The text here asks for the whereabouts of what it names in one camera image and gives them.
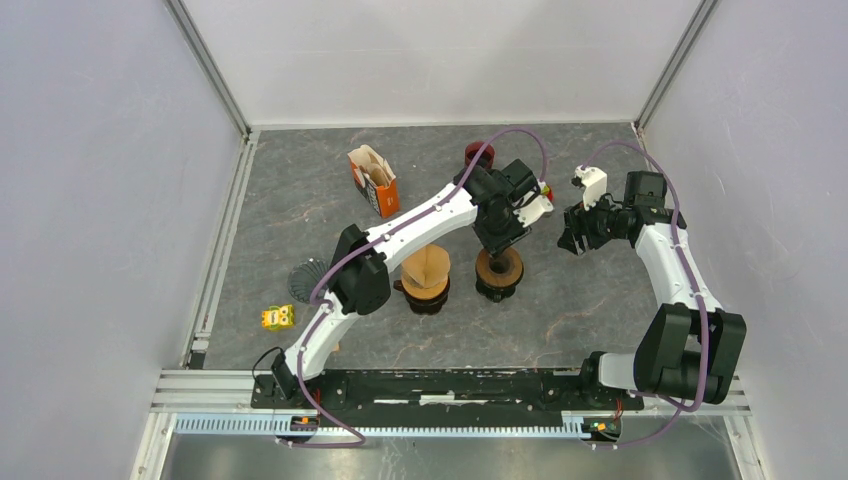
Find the brown paper coffee filter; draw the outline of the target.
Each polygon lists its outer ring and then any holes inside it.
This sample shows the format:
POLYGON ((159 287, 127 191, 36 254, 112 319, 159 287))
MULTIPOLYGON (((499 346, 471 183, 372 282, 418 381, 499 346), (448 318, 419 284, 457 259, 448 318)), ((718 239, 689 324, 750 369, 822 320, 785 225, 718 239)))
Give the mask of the brown paper coffee filter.
POLYGON ((438 245, 428 244, 402 262, 401 281, 413 289, 434 289, 448 280, 450 268, 449 253, 438 245))

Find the clear glass dripper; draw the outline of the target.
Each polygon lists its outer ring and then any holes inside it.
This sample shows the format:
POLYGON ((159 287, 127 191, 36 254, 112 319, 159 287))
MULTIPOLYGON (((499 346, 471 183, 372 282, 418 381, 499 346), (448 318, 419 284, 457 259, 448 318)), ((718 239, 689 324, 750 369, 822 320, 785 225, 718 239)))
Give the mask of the clear glass dripper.
POLYGON ((401 264, 401 285, 415 298, 435 298, 447 284, 450 267, 448 254, 409 257, 401 264))

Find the brown glass dripper cup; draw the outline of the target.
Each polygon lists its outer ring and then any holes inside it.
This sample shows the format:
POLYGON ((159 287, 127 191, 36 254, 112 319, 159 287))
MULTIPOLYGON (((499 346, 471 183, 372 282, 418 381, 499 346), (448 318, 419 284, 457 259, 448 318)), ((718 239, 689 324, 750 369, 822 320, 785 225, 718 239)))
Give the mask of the brown glass dripper cup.
POLYGON ((418 315, 435 315, 441 311, 449 298, 450 280, 444 283, 444 287, 437 295, 427 299, 413 296, 406 290, 401 280, 396 280, 393 288, 403 294, 413 313, 418 315))

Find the orange coffee filter box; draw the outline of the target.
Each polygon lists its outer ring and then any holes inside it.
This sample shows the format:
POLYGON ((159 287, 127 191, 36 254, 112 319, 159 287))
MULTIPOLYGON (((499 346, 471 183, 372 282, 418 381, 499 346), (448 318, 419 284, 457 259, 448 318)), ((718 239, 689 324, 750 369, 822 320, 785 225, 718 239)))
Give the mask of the orange coffee filter box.
POLYGON ((357 190, 377 214, 387 219, 400 210, 397 179, 388 161, 363 144, 347 153, 357 190))

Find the grey ribbed dripper cone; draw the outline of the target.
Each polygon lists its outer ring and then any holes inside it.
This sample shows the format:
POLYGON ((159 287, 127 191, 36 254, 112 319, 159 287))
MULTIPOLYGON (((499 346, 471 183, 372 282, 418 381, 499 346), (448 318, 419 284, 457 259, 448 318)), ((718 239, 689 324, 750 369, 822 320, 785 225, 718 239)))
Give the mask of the grey ribbed dripper cone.
POLYGON ((309 258, 292 269, 287 279, 290 296, 301 303, 310 304, 313 290, 329 270, 319 258, 309 258))

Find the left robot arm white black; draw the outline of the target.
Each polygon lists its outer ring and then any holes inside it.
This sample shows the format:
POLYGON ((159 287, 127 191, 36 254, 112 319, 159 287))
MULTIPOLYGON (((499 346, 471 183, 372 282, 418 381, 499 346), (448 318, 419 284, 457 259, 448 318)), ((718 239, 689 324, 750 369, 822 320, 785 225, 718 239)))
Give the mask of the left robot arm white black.
POLYGON ((275 359, 275 392, 290 407, 306 405, 332 348, 360 317, 391 295, 391 273, 444 235, 472 228, 483 250, 497 256, 526 237, 552 204, 546 183, 521 160, 502 169, 468 166, 433 197, 367 230, 352 224, 339 236, 327 273, 314 287, 316 311, 300 337, 275 359))

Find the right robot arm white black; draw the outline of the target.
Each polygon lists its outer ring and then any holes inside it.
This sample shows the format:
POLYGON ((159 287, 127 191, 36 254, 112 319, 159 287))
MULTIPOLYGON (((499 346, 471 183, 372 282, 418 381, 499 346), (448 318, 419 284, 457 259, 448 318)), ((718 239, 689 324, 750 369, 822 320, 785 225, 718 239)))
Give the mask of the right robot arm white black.
POLYGON ((617 201, 597 167, 576 169, 583 199, 564 213, 558 245, 580 255, 626 240, 643 262, 658 310, 632 354, 595 352, 577 382, 580 400, 602 408, 619 390, 657 396, 684 411, 727 397, 747 333, 744 318, 708 291, 688 248, 682 215, 666 205, 665 177, 628 173, 617 201))

